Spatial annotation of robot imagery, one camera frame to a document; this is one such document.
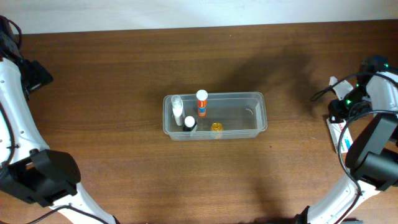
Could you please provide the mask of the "small gold lid jar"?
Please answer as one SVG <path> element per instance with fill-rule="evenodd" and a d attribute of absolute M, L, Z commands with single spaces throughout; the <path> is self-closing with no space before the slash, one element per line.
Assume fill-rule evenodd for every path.
<path fill-rule="evenodd" d="M 210 131 L 214 139 L 221 139 L 224 131 L 223 125 L 221 123 L 213 123 Z"/>

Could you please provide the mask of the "white squeeze bottle clear cap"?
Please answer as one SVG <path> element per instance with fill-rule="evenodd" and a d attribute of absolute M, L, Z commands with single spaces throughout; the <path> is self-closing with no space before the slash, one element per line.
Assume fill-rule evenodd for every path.
<path fill-rule="evenodd" d="M 175 122 L 178 126 L 184 125 L 185 111 L 183 107 L 183 100 L 180 95 L 173 95 L 171 97 L 172 112 L 175 118 Z"/>

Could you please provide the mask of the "orange tube white cap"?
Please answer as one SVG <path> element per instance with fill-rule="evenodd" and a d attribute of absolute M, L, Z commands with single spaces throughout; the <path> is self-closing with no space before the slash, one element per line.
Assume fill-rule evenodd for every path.
<path fill-rule="evenodd" d="M 199 117 L 206 116 L 206 104 L 208 99 L 208 93 L 206 90 L 198 90 L 196 93 L 198 115 Z"/>

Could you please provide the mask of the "dark bottle white cap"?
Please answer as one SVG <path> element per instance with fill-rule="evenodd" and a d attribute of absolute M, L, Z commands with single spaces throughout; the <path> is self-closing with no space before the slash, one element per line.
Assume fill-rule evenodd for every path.
<path fill-rule="evenodd" d="M 191 132 L 196 128 L 197 122 L 193 116 L 187 116 L 184 119 L 183 131 Z"/>

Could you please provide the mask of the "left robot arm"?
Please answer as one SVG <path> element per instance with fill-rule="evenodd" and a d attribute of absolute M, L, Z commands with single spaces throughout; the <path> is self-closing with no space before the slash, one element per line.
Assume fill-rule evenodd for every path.
<path fill-rule="evenodd" d="M 1 16 L 1 191 L 50 211 L 35 223 L 61 213 L 72 223 L 117 223 L 81 184 L 74 158 L 54 151 L 40 135 L 30 109 L 30 94 L 53 81 L 36 60 L 21 54 L 20 27 Z"/>

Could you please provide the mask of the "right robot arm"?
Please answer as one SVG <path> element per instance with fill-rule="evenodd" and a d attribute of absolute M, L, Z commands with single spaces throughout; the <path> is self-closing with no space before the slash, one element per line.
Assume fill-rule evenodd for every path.
<path fill-rule="evenodd" d="M 347 216 L 372 196 L 397 187 L 397 153 L 386 149 L 397 142 L 397 69 L 374 55 L 361 62 L 353 75 L 330 78 L 312 101 L 332 91 L 328 105 L 329 128 L 339 130 L 336 154 L 344 171 L 338 183 L 316 204 L 307 206 L 292 223 L 344 223 Z"/>

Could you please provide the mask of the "clear plastic container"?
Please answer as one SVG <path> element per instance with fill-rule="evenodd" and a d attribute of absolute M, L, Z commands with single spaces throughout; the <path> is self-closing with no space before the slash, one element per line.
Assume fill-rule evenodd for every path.
<path fill-rule="evenodd" d="M 181 95 L 186 116 L 197 122 L 191 132 L 178 126 L 172 112 L 172 95 L 163 100 L 163 130 L 174 141 L 215 140 L 211 125 L 221 123 L 221 139 L 254 138 L 267 129 L 264 96 L 260 92 L 210 93 L 207 99 L 206 116 L 199 117 L 195 94 Z"/>

